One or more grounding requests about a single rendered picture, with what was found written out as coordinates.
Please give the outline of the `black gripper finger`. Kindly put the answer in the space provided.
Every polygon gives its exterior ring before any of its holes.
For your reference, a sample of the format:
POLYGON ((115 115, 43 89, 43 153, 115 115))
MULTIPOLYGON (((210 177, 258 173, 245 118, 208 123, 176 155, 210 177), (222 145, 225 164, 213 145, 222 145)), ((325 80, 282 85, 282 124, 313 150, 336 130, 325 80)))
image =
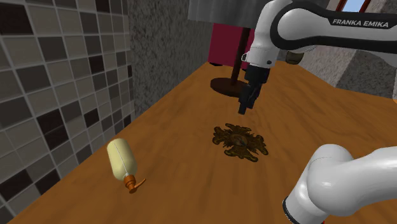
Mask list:
POLYGON ((240 96, 239 96, 240 106, 238 113, 241 115, 244 115, 246 112, 247 104, 250 96, 250 89, 251 89, 250 87, 244 87, 240 92, 240 96))
POLYGON ((259 94, 260 94, 260 90, 255 90, 252 92, 252 94, 248 97, 247 100, 247 108, 253 109, 255 100, 257 100, 259 94))

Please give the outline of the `grey shade brown table lamp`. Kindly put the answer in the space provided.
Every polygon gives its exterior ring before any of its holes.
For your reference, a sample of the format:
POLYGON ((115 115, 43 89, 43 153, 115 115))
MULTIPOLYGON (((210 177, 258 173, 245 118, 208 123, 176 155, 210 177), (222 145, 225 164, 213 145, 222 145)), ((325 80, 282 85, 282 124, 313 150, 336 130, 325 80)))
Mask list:
POLYGON ((263 7, 271 0, 189 0, 188 19, 212 24, 242 27, 240 43, 231 77, 214 78, 210 87, 223 95, 238 97, 243 81, 239 81, 241 56, 245 52, 251 30, 255 28, 263 7))

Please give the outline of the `brown ornate flat ornament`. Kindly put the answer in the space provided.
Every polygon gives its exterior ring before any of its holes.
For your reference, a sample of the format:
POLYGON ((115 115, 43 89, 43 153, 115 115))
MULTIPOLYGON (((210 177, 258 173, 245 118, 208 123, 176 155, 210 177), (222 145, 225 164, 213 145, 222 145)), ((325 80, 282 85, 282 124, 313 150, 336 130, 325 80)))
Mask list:
POLYGON ((268 155, 264 138, 261 135, 253 134, 250 128, 240 125, 225 124, 226 129, 215 127, 212 142, 216 145, 223 144, 224 154, 229 157, 247 159, 257 162, 258 158, 254 154, 259 152, 268 155))

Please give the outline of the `small brown round pot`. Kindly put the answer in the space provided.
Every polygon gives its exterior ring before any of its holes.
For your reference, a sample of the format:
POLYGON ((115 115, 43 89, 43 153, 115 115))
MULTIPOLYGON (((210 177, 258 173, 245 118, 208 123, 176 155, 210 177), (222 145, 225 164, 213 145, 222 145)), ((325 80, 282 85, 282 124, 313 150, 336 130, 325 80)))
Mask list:
POLYGON ((291 65, 299 64, 303 59, 304 53, 294 53, 291 51, 287 51, 285 62, 291 65))

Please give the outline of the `dark red cabinet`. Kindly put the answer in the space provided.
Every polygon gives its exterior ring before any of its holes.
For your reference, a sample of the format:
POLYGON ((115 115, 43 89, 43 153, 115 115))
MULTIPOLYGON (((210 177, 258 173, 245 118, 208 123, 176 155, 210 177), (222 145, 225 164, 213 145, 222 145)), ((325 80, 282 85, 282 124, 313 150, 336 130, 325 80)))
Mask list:
POLYGON ((213 24, 208 62, 233 67, 243 28, 213 24))

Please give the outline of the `red framed window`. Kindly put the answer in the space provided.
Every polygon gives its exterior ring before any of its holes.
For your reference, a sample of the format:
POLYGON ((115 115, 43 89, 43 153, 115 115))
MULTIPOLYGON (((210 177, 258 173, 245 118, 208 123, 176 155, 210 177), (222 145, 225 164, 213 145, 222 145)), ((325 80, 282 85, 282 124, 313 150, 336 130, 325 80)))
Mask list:
POLYGON ((365 12, 371 0, 339 0, 335 11, 365 12))

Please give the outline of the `cream pump bottle orange nozzle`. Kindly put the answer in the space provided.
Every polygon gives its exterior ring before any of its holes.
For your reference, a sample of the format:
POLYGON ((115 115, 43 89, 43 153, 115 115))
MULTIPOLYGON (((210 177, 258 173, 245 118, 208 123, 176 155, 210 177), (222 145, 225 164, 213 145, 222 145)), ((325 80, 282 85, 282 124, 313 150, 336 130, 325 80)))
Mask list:
POLYGON ((110 141, 107 152, 113 176, 123 181, 129 193, 135 193, 146 180, 143 179, 139 183, 136 181, 137 161, 127 140, 117 138, 110 141))

